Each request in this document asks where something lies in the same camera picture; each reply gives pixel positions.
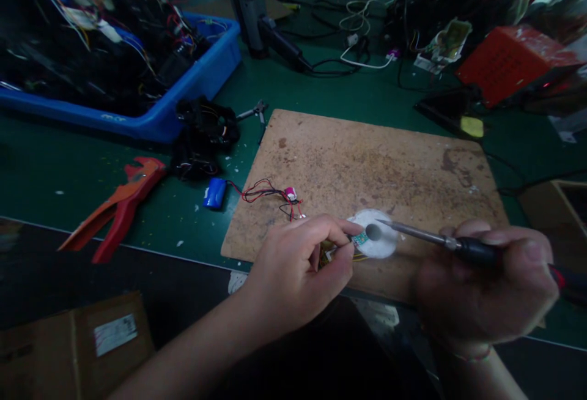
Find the red pipe cutter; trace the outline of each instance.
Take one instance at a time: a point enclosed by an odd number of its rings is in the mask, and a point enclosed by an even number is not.
[[[116,188],[114,194],[79,225],[58,250],[79,251],[112,218],[108,235],[92,258],[93,264],[104,264],[112,258],[126,236],[135,217],[135,210],[151,189],[166,174],[165,165],[153,157],[135,157],[142,166],[126,165],[128,183]]]

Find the cardboard box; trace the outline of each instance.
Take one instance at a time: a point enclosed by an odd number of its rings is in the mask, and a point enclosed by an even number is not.
[[[530,225],[544,233],[555,264],[587,273],[587,183],[554,180],[533,186],[518,200]]]
[[[0,332],[0,398],[101,399],[154,353],[134,292]]]

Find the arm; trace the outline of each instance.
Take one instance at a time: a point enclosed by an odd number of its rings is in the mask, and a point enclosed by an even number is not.
[[[469,363],[455,357],[434,339],[430,346],[447,399],[527,398],[495,349],[491,348],[486,359]]]
[[[531,332],[558,298],[548,240],[525,228],[491,230],[479,220],[441,233],[504,248],[500,272],[473,269],[446,250],[419,271],[418,309],[446,397],[525,399],[493,345]]]
[[[271,229],[243,287],[162,348],[111,399],[206,396],[240,359],[326,308],[352,276],[354,247],[346,234],[362,231],[328,215]],[[340,248],[318,271],[326,239]]]

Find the hand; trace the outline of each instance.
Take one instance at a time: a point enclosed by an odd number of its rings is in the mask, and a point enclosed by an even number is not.
[[[346,234],[363,228],[330,215],[273,227],[241,288],[255,322],[271,340],[307,324],[326,308],[353,275],[355,248]],[[318,271],[320,242],[339,248]]]
[[[441,248],[422,264],[416,279],[422,322],[455,354],[474,358],[488,345],[528,334],[558,298],[547,267],[552,249],[540,232],[491,230],[485,221],[470,220],[440,233],[505,248],[502,272],[471,268]]]

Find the white debris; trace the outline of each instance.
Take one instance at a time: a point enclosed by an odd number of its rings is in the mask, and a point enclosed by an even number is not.
[[[233,294],[241,288],[246,281],[247,274],[241,272],[231,272],[231,280],[228,281],[228,294]]]

